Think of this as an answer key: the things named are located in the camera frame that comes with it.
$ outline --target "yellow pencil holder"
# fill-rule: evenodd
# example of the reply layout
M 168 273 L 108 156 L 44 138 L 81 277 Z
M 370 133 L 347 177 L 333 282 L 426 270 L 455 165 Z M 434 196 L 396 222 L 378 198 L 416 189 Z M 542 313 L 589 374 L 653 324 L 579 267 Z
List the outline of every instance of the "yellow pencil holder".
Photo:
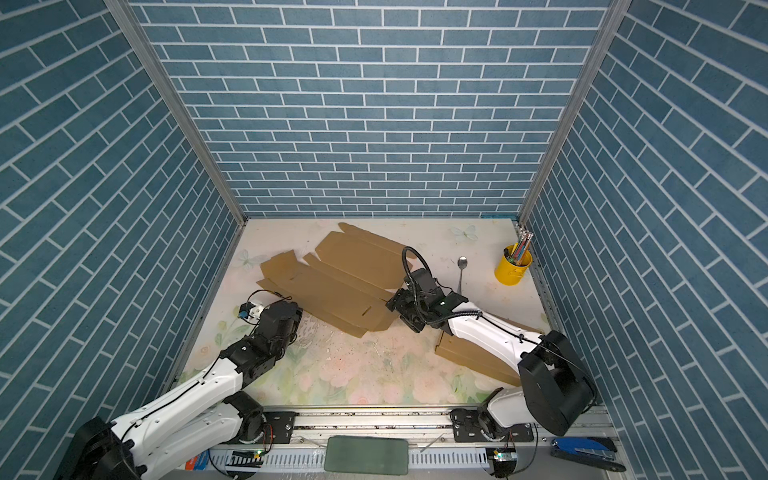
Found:
M 517 244 L 510 245 L 507 247 L 507 250 L 512 252 L 516 247 Z M 521 261 L 521 265 L 515 266 L 509 263 L 509 261 L 507 261 L 507 259 L 502 255 L 502 260 L 496 267 L 496 279 L 503 285 L 517 285 L 520 283 L 520 280 L 523 279 L 525 271 L 531 265 L 532 260 L 533 257 L 531 257 L 531 252 L 525 251 L 525 253 L 523 253 L 523 260 Z

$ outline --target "spoon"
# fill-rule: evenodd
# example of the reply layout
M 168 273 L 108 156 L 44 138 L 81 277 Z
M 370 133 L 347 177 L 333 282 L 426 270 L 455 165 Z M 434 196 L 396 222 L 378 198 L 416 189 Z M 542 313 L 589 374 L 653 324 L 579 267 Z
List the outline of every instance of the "spoon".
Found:
M 467 267 L 467 257 L 459 257 L 458 262 L 456 263 L 458 265 L 458 290 L 456 292 L 461 295 L 462 294 L 462 275 L 464 274 L 464 269 Z

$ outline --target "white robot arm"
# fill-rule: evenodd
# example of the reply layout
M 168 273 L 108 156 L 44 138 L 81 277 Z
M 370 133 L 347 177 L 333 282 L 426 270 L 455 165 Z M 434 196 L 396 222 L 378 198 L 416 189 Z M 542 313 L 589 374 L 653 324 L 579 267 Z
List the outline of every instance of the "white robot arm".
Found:
M 263 408 L 242 388 L 283 357 L 296 339 L 302 312 L 286 300 L 270 304 L 250 335 L 222 350 L 191 379 L 112 422 L 98 417 L 86 422 L 54 479 L 158 480 L 221 442 L 261 439 Z
M 409 250 L 424 268 L 409 270 Z M 407 288 L 387 302 L 390 310 L 397 310 L 416 332 L 427 325 L 443 329 L 488 350 L 520 374 L 524 398 L 499 389 L 478 407 L 488 438 L 504 438 L 521 421 L 523 401 L 534 419 L 555 435 L 565 434 L 594 402 L 594 382 L 563 335 L 552 331 L 541 336 L 483 312 L 455 292 L 446 296 L 418 252 L 406 247 L 402 258 Z M 286 300 L 263 311 L 255 307 L 246 302 L 240 308 L 260 312 L 253 332 L 222 350 L 195 377 L 108 424 L 97 417 L 80 427 L 55 480 L 158 480 L 213 445 L 230 439 L 253 442 L 266 435 L 263 408 L 242 388 L 283 357 L 296 339 L 303 311 Z
M 423 268 L 411 272 L 406 254 L 413 252 Z M 520 329 L 482 311 L 466 297 L 445 295 L 424 258 L 411 247 L 402 251 L 406 288 L 387 302 L 413 331 L 425 326 L 444 330 L 488 350 L 520 375 L 525 405 L 549 432 L 564 435 L 576 418 L 596 401 L 597 387 L 561 333 L 547 335 Z M 519 417 L 519 392 L 501 389 L 478 409 L 489 438 L 503 438 Z

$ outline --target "table surface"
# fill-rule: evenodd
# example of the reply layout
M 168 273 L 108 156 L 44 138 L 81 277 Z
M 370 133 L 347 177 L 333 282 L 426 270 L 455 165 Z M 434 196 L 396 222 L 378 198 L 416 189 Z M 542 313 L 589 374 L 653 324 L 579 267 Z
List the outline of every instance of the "table surface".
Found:
M 510 220 L 250 220 L 195 340 L 182 381 L 250 331 L 237 318 L 237 310 L 259 288 L 260 263 L 288 250 L 295 250 L 298 258 L 313 252 L 328 232 L 341 231 L 339 221 L 416 248 L 440 283 L 453 288 L 458 284 L 456 261 L 467 257 L 464 296 L 497 316 L 549 331 L 528 274 L 516 286 L 501 285 L 494 277 L 504 247 L 517 239 Z M 256 298 L 265 303 L 275 299 L 268 293 Z M 481 402 L 499 386 L 509 387 L 437 356 L 440 332 L 425 328 L 417 334 L 395 321 L 385 332 L 368 332 L 358 339 L 305 313 L 298 340 L 245 391 L 266 406 L 424 405 Z

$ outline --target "metal rail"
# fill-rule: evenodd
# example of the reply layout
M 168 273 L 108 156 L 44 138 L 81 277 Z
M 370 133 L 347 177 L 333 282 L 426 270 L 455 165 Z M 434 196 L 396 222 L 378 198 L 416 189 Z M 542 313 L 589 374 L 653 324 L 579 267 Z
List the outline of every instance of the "metal rail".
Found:
M 565 139 L 571 132 L 576 116 L 578 115 L 581 106 L 584 103 L 584 99 L 589 93 L 589 87 L 592 86 L 592 81 L 598 76 L 598 70 L 605 59 L 605 54 L 608 51 L 608 47 L 611 46 L 611 42 L 614 40 L 616 31 L 624 19 L 624 14 L 627 13 L 631 0 L 613 0 L 611 6 L 605 14 L 605 18 L 600 25 L 598 35 L 594 40 L 594 45 L 589 50 L 587 59 L 584 61 L 584 67 L 581 69 L 581 74 L 576 85 L 574 86 L 573 93 L 568 99 L 568 103 L 563 109 L 563 116 L 558 124 L 558 128 L 554 131 L 552 139 L 547 146 L 547 150 L 544 153 L 541 163 L 533 176 L 531 187 L 528 189 L 528 195 L 523 200 L 522 207 L 520 208 L 520 214 L 518 215 L 518 221 L 521 225 L 525 225 L 528 221 L 528 217 L 531 216 L 533 207 L 538 200 L 538 196 L 544 189 L 544 184 L 549 177 L 554 163 L 558 159 L 558 155 L 563 148 Z
M 128 44 L 134 49 L 134 53 L 163 98 L 170 114 L 174 116 L 185 138 L 190 142 L 192 149 L 197 154 L 197 159 L 203 165 L 205 171 L 208 172 L 216 190 L 224 199 L 224 203 L 227 204 L 237 223 L 241 226 L 245 225 L 246 216 L 240 207 L 240 203 L 235 198 L 232 189 L 230 189 L 229 184 L 221 174 L 221 170 L 216 165 L 214 156 L 208 149 L 189 111 L 184 106 L 184 101 L 181 100 L 176 87 L 170 81 L 170 77 L 165 71 L 160 57 L 157 56 L 157 52 L 152 47 L 147 33 L 139 25 L 138 18 L 136 18 L 133 9 L 127 0 L 104 0 L 104 3 L 112 17 L 114 17 L 115 22 L 117 22 L 118 27 L 120 27 L 123 35 L 125 35 L 126 40 L 128 40 Z

